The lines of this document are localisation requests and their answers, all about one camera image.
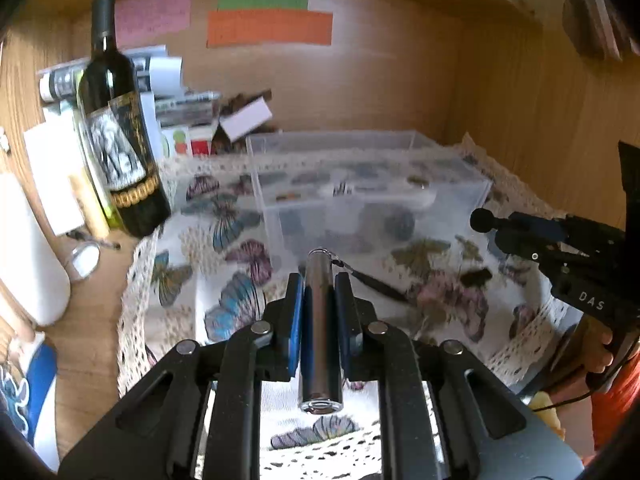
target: butterfly print tablecloth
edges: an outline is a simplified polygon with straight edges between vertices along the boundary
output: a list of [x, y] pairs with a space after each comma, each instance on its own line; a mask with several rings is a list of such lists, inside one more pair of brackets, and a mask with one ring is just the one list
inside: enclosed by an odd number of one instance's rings
[[[494, 181], [485, 205], [494, 213], [555, 213], [469, 139], [456, 149]], [[358, 171], [376, 171], [360, 158]], [[295, 178], [317, 178], [310, 165]], [[119, 329], [121, 394], [178, 341], [225, 340], [284, 296], [288, 273], [296, 269], [270, 257], [250, 169], [246, 156], [161, 165], [174, 214], [140, 243], [129, 273]], [[268, 178], [261, 182], [269, 185]], [[399, 304], [352, 279], [355, 295], [372, 301], [380, 318], [425, 342], [459, 339], [506, 384], [520, 380], [542, 355], [567, 309], [550, 296], [534, 265], [508, 258], [490, 236], [469, 229], [438, 239], [418, 233], [373, 256], [341, 256], [407, 291], [411, 304]], [[352, 471], [360, 478], [379, 471], [376, 384], [346, 382], [345, 409], [323, 417], [297, 409], [296, 386], [263, 386], [260, 474], [309, 479]]]

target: small round mirror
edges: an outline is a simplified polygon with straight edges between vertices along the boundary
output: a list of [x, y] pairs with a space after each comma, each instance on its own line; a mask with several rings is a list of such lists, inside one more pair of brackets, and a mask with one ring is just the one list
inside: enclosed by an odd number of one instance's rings
[[78, 245], [66, 260], [65, 270], [71, 283], [87, 278], [98, 266], [100, 247], [95, 242]]

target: pink paper note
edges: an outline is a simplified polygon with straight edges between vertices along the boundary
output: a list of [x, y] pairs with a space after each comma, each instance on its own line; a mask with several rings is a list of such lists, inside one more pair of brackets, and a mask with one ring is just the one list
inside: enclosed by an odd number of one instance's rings
[[117, 0], [115, 20], [118, 46], [137, 44], [189, 28], [191, 0]]

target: black bottle cap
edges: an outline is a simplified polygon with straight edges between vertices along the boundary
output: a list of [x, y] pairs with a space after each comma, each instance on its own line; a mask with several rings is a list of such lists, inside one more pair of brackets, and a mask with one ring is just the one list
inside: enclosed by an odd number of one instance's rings
[[114, 5], [116, 0], [94, 0], [91, 7], [91, 39], [93, 43], [105, 36], [115, 37]]

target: white bottle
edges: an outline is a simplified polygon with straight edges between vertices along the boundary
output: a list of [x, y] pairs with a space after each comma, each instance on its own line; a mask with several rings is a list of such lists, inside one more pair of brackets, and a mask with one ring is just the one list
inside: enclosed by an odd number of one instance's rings
[[50, 325], [64, 314], [68, 275], [11, 173], [0, 174], [0, 279], [38, 325]]

